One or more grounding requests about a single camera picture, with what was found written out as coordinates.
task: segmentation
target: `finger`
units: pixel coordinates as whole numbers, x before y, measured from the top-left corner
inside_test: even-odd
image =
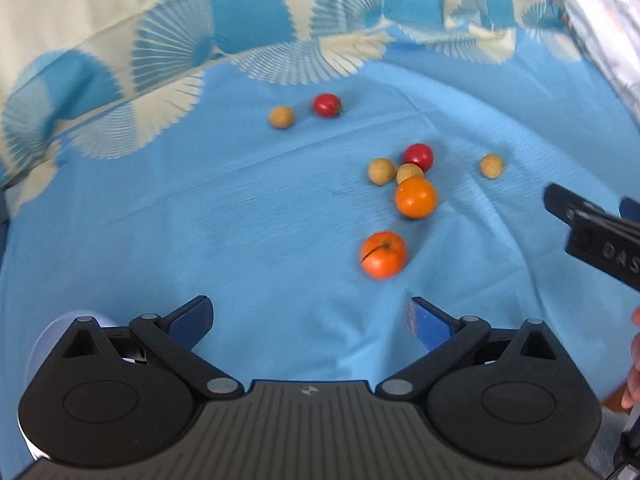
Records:
[[[640,372],[631,368],[626,375],[626,387],[633,400],[640,400]]]
[[[640,333],[631,340],[631,359],[634,368],[640,372]]]
[[[625,393],[622,394],[622,402],[620,402],[620,405],[622,405],[625,410],[630,410],[634,406],[634,399],[629,393],[628,388],[625,390]]]

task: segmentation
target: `patterned fabric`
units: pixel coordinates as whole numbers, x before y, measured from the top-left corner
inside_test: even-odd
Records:
[[[640,121],[640,0],[566,0],[578,42]]]
[[[201,76],[194,71],[223,61],[251,78],[311,84],[355,74],[367,60],[383,59],[390,43],[502,63],[513,56],[519,30],[558,59],[580,59],[558,0],[111,1],[116,10],[104,10],[101,0],[74,1],[79,9],[68,20],[88,26],[74,31],[72,47],[68,20],[33,30],[28,20],[15,21],[33,7],[0,5],[8,43],[0,60],[0,184],[40,163],[52,178],[56,136],[111,107],[117,113],[76,130],[73,144],[105,158],[140,149],[196,104]],[[46,178],[37,180],[43,187]],[[21,200],[36,194],[28,190]]]

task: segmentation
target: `black clamp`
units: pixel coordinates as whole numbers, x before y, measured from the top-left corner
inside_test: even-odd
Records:
[[[375,392],[362,381],[254,381],[245,392],[190,351],[210,328],[212,306],[203,296],[165,318],[139,316],[126,328],[79,318],[20,402],[25,439],[47,457],[21,478],[56,478],[69,466],[73,478],[102,478],[97,471],[110,478],[114,468],[118,478],[140,478],[168,465],[175,470],[170,478],[244,478],[231,472],[248,475],[254,468],[248,463],[264,463],[279,478],[305,479],[333,462],[348,475],[353,461],[380,453],[389,479],[411,467],[421,471],[415,478],[431,478],[428,464],[442,460],[461,479],[579,464],[600,425],[600,407],[544,322],[496,330],[477,316],[457,320],[423,298],[412,302],[449,336]],[[398,447],[399,439],[411,444]],[[233,449],[225,451],[227,445]],[[309,449],[315,454],[300,460],[317,466],[298,464],[290,475],[270,458],[290,460]],[[228,476],[198,473],[227,452]],[[202,465],[197,471],[190,468],[195,463]],[[353,478],[370,478],[358,474]]]
[[[546,209],[571,227],[566,252],[640,292],[640,204],[620,202],[620,216],[575,193],[551,184],[545,189]],[[640,476],[640,405],[632,411],[614,456],[609,479]]]

